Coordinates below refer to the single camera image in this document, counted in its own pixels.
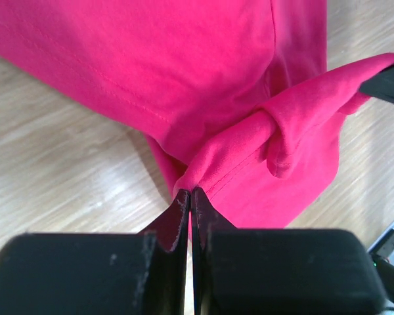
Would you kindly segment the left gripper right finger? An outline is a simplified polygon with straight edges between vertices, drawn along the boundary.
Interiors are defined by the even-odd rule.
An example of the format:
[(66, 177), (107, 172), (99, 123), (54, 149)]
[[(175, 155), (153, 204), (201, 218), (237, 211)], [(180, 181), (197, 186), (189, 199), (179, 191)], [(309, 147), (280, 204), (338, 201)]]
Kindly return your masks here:
[(191, 194), (196, 314), (379, 314), (370, 255), (341, 229), (235, 227), (199, 187)]

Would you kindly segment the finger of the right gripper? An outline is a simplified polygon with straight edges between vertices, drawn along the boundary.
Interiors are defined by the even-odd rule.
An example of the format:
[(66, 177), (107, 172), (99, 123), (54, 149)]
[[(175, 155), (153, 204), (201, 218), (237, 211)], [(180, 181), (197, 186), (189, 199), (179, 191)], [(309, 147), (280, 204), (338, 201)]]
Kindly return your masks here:
[(394, 64), (363, 82), (359, 91), (394, 104)]

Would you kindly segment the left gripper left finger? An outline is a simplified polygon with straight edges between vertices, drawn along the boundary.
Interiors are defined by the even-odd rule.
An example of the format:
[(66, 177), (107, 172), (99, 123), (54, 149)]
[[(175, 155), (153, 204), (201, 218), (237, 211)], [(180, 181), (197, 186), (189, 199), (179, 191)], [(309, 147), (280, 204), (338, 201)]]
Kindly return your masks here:
[(136, 234), (39, 234), (0, 250), (0, 314), (182, 314), (189, 193)]

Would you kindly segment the red t shirt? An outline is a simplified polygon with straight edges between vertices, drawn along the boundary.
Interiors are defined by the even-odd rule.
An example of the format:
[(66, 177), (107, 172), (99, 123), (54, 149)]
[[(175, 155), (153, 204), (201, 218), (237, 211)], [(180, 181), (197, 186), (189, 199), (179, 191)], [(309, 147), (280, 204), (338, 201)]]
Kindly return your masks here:
[(325, 1), (0, 1), (0, 56), (144, 133), (172, 192), (282, 228), (334, 180), (385, 53), (327, 70)]

